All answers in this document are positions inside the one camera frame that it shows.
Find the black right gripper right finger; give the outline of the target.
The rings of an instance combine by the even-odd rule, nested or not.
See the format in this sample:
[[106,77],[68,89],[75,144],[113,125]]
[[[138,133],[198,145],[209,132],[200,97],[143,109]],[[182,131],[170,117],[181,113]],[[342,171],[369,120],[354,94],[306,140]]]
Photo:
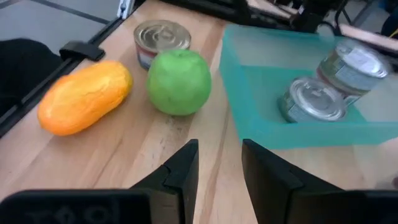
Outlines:
[[343,190],[251,139],[242,165],[258,224],[398,224],[397,190]]

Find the silver metal bracket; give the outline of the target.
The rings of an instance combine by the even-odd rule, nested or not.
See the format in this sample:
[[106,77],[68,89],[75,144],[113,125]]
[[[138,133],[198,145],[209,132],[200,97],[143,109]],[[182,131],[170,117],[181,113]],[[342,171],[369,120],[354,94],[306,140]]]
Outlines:
[[131,15],[136,0],[119,0],[119,7],[117,11],[117,17],[120,19],[126,19]]

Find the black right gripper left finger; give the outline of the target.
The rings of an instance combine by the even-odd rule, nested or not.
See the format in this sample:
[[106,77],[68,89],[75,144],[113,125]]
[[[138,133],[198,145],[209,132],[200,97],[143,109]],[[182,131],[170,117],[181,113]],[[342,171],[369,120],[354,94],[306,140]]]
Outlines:
[[192,224],[198,140],[128,189],[23,190],[0,202],[0,224]]

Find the black frame clip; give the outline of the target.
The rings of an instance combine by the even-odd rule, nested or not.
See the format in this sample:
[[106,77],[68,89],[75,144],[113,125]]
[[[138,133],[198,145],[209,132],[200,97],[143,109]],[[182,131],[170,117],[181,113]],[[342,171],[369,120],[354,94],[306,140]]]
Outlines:
[[101,60],[106,53],[103,49],[93,44],[80,41],[70,41],[59,50],[59,54],[63,60],[70,58],[86,58],[97,62]]

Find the green apple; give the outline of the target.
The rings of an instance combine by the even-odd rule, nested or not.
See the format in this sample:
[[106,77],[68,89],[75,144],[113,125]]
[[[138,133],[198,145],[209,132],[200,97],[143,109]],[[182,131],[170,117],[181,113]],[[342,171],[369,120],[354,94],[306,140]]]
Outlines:
[[187,49],[159,53],[147,74],[146,88],[151,103],[172,116],[196,113],[208,100],[212,77],[206,60]]

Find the yellow orange mango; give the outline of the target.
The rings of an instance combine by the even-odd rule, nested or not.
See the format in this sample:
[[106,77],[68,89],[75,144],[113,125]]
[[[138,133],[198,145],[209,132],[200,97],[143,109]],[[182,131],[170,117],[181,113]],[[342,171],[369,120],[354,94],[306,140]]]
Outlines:
[[112,60],[62,76],[38,105],[39,123],[54,135],[79,133],[118,107],[133,83],[129,70]]

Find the tin can green label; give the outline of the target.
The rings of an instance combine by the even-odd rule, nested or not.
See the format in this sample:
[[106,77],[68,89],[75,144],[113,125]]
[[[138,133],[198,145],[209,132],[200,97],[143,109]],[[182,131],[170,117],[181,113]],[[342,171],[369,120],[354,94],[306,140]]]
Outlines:
[[340,93],[312,77],[295,78],[277,102],[290,123],[337,122],[346,114]]
[[353,39],[339,41],[317,67],[317,77],[332,86],[347,106],[370,92],[390,74],[381,55]]

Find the person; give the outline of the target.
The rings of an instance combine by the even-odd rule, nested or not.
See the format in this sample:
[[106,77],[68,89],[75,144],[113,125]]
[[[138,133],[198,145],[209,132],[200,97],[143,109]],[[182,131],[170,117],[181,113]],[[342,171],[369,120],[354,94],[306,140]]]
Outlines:
[[0,40],[0,116],[62,63],[60,56],[36,40]]

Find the teal plastic bin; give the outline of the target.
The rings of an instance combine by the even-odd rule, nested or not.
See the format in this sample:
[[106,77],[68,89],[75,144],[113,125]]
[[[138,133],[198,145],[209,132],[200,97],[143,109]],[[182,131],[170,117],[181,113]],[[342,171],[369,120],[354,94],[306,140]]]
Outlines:
[[230,24],[220,73],[238,136],[269,149],[376,145],[398,138],[398,77],[390,76],[335,123],[288,123],[278,100],[297,77],[312,77],[339,41],[320,36]]

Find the tin can red blue label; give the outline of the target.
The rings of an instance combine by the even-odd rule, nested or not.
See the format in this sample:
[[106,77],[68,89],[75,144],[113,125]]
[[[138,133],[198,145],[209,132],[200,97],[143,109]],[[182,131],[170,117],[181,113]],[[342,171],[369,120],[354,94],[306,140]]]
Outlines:
[[134,29],[137,59],[148,70],[157,54],[173,49],[189,49],[192,37],[179,23],[168,20],[144,21]]

